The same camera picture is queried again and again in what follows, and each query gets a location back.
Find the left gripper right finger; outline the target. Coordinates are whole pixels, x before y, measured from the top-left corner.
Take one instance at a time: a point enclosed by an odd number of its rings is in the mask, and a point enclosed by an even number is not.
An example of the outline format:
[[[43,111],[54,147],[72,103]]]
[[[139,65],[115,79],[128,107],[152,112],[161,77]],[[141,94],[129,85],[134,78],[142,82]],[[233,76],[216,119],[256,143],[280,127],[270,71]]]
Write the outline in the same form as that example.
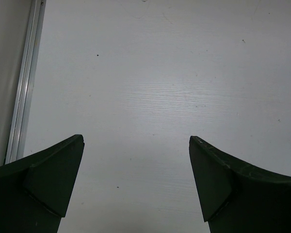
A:
[[[291,177],[227,154],[198,136],[189,155],[212,233],[291,233]]]

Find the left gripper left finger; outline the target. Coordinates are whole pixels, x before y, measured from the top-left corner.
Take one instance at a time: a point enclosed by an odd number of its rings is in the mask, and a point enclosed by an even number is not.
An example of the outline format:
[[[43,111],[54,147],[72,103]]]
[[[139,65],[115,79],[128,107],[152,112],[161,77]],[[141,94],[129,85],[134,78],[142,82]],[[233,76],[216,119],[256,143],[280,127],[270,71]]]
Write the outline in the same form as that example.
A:
[[[0,233],[56,233],[84,150],[81,134],[0,166]]]

